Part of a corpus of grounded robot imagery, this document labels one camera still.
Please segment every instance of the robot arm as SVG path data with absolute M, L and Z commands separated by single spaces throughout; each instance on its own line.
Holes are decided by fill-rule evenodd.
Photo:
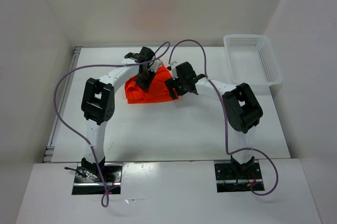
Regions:
M 196 75 L 190 63 L 184 62 L 176 65 L 176 62 L 173 62 L 169 69 L 172 70 L 172 78 L 165 84 L 173 99 L 187 92 L 219 99 L 205 75 Z M 222 96 L 228 122 L 236 131 L 236 141 L 232 145 L 235 149 L 251 148 L 255 127 L 263 115 L 254 93 L 246 83 L 236 86 L 215 80 L 212 82 Z M 241 151 L 231 156 L 231 162 L 234 170 L 241 173 L 254 163 L 254 156 L 252 151 Z
M 143 47 L 139 54 L 128 53 L 122 64 L 142 63 L 150 61 L 153 57 L 154 52 L 147 47 Z M 94 147 L 102 170 L 104 170 L 105 163 L 103 148 L 105 128 L 115 111 L 115 93 L 127 80 L 136 75 L 136 84 L 144 91 L 148 91 L 161 64 L 157 60 L 151 65 L 118 67 L 99 79 L 90 78 L 87 80 L 81 108 L 86 118 L 87 138 Z M 81 166 L 87 174 L 97 177 L 98 170 L 89 145 L 86 146 Z

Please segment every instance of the white table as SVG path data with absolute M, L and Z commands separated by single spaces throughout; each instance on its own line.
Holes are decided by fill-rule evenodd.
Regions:
M 59 223 L 238 223 L 320 224 L 297 159 L 278 159 L 280 183 L 268 196 L 251 192 L 216 192 L 214 162 L 150 162 L 123 165 L 121 194 L 72 196 L 76 164 L 36 164 L 16 224 Z M 266 190 L 275 172 L 260 160 Z
M 141 47 L 83 48 L 77 66 L 119 64 L 128 52 Z M 206 47 L 207 68 L 211 78 L 230 83 L 223 47 Z M 169 52 L 163 57 L 167 66 Z M 203 56 L 199 47 L 178 47 L 173 55 L 178 63 L 189 61 L 197 74 L 203 73 Z M 110 68 L 77 71 L 71 82 L 63 118 L 85 134 L 81 101 L 85 82 L 108 73 Z M 289 158 L 289 151 L 268 88 L 257 95 L 263 117 L 256 129 L 255 147 L 271 158 Z M 224 160 L 224 121 L 218 101 L 191 93 L 179 100 L 157 104 L 127 104 L 124 88 L 115 96 L 115 113 L 105 135 L 106 161 L 178 161 Z M 229 130 L 229 143 L 236 139 Z M 53 136 L 52 162 L 80 162 L 85 142 L 65 126 L 57 123 Z

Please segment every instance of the beige wall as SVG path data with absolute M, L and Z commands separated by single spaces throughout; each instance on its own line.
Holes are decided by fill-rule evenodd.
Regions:
M 48 0 L 73 45 L 160 44 L 262 34 L 279 0 Z
M 285 138 L 323 224 L 335 224 L 337 0 L 281 0 L 265 34 L 284 75 L 272 93 Z
M 46 0 L 0 0 L 0 223 L 15 223 L 55 118 L 53 87 L 72 48 Z

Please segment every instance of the white basket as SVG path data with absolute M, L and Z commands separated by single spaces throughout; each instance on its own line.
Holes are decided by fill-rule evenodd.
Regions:
M 282 83 L 283 75 L 266 36 L 227 35 L 223 42 L 233 83 L 264 86 Z

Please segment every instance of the folded red cloth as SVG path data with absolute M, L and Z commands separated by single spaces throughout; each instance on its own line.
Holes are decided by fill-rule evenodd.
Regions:
M 166 88 L 165 81 L 172 76 L 167 68 L 161 66 L 158 68 L 154 79 L 148 89 L 148 92 L 143 91 L 136 83 L 136 76 L 129 79 L 125 85 L 125 95 L 128 104 L 138 103 L 160 103 L 171 101 L 172 98 L 168 89 Z

